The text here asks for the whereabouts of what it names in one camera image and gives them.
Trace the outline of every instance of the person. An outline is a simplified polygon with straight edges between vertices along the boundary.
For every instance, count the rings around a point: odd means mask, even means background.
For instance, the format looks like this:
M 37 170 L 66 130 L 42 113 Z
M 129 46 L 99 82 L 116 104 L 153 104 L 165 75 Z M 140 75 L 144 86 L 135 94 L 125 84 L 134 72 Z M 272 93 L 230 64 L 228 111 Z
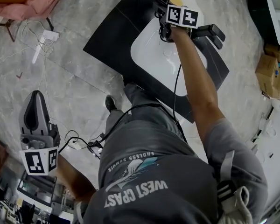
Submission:
M 124 116 L 107 138 L 98 171 L 99 190 L 62 156 L 58 177 L 76 197 L 74 223 L 217 223 L 220 168 L 234 150 L 231 180 L 250 192 L 247 208 L 259 223 L 267 199 L 262 166 L 218 107 L 216 88 L 188 33 L 172 27 L 189 102 L 208 164 L 183 141 L 173 119 L 159 107 Z M 132 106 L 159 103 L 133 83 L 125 84 Z M 106 133 L 123 112 L 110 96 Z

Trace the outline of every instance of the gray t-shirt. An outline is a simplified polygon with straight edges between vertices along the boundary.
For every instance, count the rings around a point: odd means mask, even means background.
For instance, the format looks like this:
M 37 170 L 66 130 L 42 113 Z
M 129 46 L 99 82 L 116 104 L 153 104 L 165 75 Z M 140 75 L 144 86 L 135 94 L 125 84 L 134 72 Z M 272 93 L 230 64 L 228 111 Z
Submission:
M 105 144 L 99 190 L 80 205 L 80 219 L 94 224 L 217 223 L 220 168 L 225 154 L 235 150 L 231 178 L 237 188 L 249 189 L 248 209 L 258 223 L 267 183 L 256 156 L 226 119 L 211 128 L 204 149 L 209 164 L 156 124 L 137 120 L 120 127 Z

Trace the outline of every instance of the gray pants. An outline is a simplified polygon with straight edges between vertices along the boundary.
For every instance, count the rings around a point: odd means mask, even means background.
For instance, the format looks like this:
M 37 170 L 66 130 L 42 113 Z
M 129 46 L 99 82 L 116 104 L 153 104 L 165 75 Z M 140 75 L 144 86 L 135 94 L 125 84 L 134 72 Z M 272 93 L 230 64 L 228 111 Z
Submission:
M 125 94 L 129 101 L 132 103 L 132 107 L 136 105 L 143 105 L 143 104 L 159 104 L 160 102 L 150 95 L 140 87 L 138 87 L 134 83 L 129 83 L 124 88 Z M 177 128 L 176 123 L 174 120 L 168 116 L 162 108 L 155 108 L 155 107 L 139 107 L 134 110 L 131 110 L 131 115 L 125 115 L 119 124 L 116 126 L 115 129 L 121 127 L 122 125 L 131 122 L 133 120 L 145 120 L 157 125 L 160 125 L 167 130 L 173 132 L 178 137 L 182 139 L 181 132 Z M 106 134 L 110 131 L 110 129 L 114 126 L 117 120 L 123 115 L 124 113 L 122 110 L 113 110 L 111 111 L 106 124 Z

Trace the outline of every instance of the pink chair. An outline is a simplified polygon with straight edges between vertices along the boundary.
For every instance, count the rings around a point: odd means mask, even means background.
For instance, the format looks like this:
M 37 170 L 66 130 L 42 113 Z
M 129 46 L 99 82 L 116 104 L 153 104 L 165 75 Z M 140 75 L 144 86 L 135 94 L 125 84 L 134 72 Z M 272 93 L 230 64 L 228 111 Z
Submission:
M 33 17 L 46 18 L 51 30 L 54 27 L 48 16 L 59 0 L 26 0 L 24 4 L 0 4 L 0 16 L 8 18 L 6 23 L 0 23 L 0 27 L 6 27 L 7 31 L 14 42 L 9 27 L 14 20 L 24 21 Z

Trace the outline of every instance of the marble floor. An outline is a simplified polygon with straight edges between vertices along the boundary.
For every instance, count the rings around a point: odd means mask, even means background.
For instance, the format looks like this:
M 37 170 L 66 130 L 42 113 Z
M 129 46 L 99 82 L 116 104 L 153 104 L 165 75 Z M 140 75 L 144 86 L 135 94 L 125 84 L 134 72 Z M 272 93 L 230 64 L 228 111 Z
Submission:
M 130 108 L 121 75 L 83 51 L 96 28 L 119 1 L 60 0 L 50 16 L 60 37 L 52 44 L 53 51 L 46 55 L 45 64 L 43 52 L 32 62 L 37 41 L 29 31 L 22 36 L 25 22 L 15 22 L 12 26 L 13 33 L 17 33 L 15 43 L 0 28 L 0 139 L 16 159 L 20 159 L 18 115 L 24 99 L 33 90 L 39 88 L 44 94 L 51 120 L 61 133 L 61 145 L 71 129 L 85 140 L 105 131 L 107 94 L 113 95 L 124 111 Z M 218 91 L 220 108 L 241 137 L 251 140 L 258 131 L 260 117 L 270 109 L 270 102 L 263 100 L 254 74 L 262 52 L 262 39 L 250 18 L 246 0 L 196 1 L 205 23 L 217 24 L 226 34 L 219 53 L 230 73 Z M 45 20 L 39 21 L 49 29 Z M 29 28 L 36 35 L 43 32 L 39 23 L 29 23 Z M 178 118 L 189 144 L 206 160 L 195 124 Z M 87 149 L 66 148 L 63 155 L 98 186 L 99 160 Z

